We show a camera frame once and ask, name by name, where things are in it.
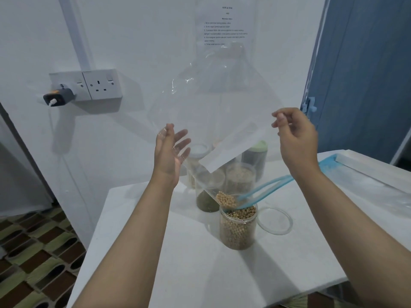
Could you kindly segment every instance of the green lid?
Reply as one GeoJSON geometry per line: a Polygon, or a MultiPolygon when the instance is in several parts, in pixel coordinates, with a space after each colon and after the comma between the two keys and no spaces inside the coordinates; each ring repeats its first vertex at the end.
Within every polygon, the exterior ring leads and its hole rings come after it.
{"type": "Polygon", "coordinates": [[[266,152],[268,150],[268,145],[265,140],[260,140],[256,145],[251,147],[248,151],[252,152],[266,152]]]}

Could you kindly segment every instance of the instruction sheet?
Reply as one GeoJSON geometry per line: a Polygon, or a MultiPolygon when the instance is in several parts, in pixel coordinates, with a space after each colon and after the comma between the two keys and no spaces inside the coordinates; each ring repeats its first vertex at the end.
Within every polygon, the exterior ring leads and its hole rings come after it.
{"type": "Polygon", "coordinates": [[[203,0],[196,8],[197,53],[241,42],[248,58],[254,41],[255,0],[203,0]]]}

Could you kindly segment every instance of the person's right arm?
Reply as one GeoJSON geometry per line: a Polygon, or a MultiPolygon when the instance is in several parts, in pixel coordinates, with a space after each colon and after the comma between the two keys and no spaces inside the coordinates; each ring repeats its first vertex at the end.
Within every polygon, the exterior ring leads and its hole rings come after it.
{"type": "Polygon", "coordinates": [[[320,171],[317,132],[298,108],[283,108],[273,116],[283,160],[363,303],[373,308],[411,307],[411,252],[320,171]]]}

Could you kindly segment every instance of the wall outlet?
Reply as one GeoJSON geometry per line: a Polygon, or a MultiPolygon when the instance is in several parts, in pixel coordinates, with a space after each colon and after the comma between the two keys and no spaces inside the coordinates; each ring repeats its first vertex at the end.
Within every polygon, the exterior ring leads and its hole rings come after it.
{"type": "Polygon", "coordinates": [[[49,74],[51,89],[69,88],[73,91],[75,101],[90,101],[91,96],[81,71],[57,72],[49,74]]]}
{"type": "Polygon", "coordinates": [[[121,98],[116,69],[83,71],[92,99],[121,98]]]}

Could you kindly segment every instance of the patterned floor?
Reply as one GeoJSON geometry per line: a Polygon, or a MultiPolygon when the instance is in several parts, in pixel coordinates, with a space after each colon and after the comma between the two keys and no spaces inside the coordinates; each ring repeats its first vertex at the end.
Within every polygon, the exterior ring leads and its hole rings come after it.
{"type": "MultiPolygon", "coordinates": [[[[85,249],[61,208],[0,218],[1,308],[64,308],[69,300],[85,249]]],[[[290,300],[282,308],[357,308],[350,284],[290,300]],[[334,298],[344,298],[342,303],[334,298]]]]}

